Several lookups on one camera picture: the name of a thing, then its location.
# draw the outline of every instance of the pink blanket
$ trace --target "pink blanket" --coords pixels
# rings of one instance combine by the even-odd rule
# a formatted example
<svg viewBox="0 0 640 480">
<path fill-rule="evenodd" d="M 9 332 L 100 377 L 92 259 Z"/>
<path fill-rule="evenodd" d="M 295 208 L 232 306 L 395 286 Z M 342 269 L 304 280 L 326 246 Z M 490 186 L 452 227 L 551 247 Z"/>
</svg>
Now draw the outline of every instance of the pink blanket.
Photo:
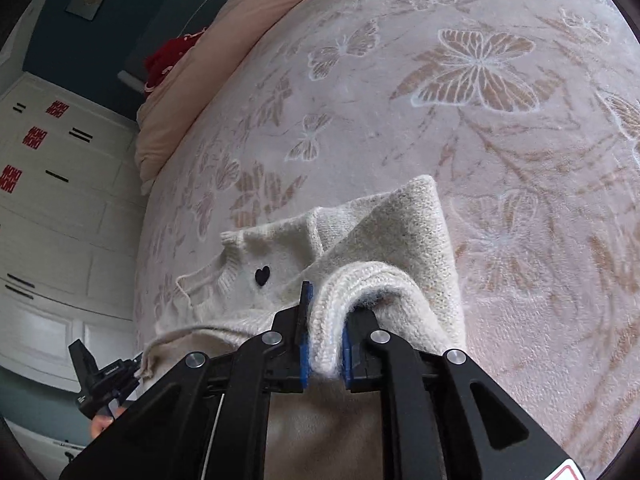
<svg viewBox="0 0 640 480">
<path fill-rule="evenodd" d="M 142 182 L 155 179 L 252 47 L 301 1 L 228 0 L 201 40 L 138 111 L 136 163 Z"/>
</svg>

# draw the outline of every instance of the bed sheet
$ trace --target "bed sheet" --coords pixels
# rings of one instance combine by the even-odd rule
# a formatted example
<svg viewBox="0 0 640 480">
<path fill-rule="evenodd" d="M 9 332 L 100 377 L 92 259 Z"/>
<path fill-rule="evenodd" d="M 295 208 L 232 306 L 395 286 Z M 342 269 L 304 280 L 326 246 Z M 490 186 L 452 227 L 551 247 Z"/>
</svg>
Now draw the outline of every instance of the bed sheet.
<svg viewBox="0 0 640 480">
<path fill-rule="evenodd" d="M 428 173 L 470 354 L 596 478 L 640 416 L 639 56 L 610 0 L 305 0 L 156 180 L 138 348 L 222 231 Z"/>
</svg>

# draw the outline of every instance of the dark blue wall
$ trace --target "dark blue wall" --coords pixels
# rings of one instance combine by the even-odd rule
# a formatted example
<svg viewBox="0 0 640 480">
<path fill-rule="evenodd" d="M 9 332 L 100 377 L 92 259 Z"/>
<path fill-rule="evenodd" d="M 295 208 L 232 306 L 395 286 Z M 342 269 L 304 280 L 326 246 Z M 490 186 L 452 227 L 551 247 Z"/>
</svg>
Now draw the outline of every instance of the dark blue wall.
<svg viewBox="0 0 640 480">
<path fill-rule="evenodd" d="M 69 1 L 47 0 L 24 70 L 135 118 L 143 98 L 116 76 L 164 0 L 104 0 L 91 22 L 66 12 Z"/>
</svg>

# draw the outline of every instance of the silver screw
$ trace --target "silver screw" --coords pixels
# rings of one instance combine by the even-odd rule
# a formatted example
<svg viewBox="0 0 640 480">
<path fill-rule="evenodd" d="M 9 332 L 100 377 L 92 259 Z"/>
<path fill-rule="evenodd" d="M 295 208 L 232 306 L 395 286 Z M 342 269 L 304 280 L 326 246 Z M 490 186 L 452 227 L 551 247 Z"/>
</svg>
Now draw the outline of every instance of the silver screw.
<svg viewBox="0 0 640 480">
<path fill-rule="evenodd" d="M 391 341 L 391 335 L 389 332 L 385 332 L 384 330 L 374 330 L 369 334 L 369 337 L 374 343 L 379 343 L 381 345 Z"/>
<path fill-rule="evenodd" d="M 466 354 L 462 350 L 449 350 L 447 360 L 455 365 L 461 365 L 466 361 Z"/>
<path fill-rule="evenodd" d="M 189 368 L 200 368 L 206 360 L 207 357 L 202 352 L 191 352 L 184 362 Z"/>
<path fill-rule="evenodd" d="M 280 341 L 282 341 L 282 334 L 280 332 L 265 332 L 262 334 L 262 342 L 265 345 L 277 345 Z"/>
</svg>

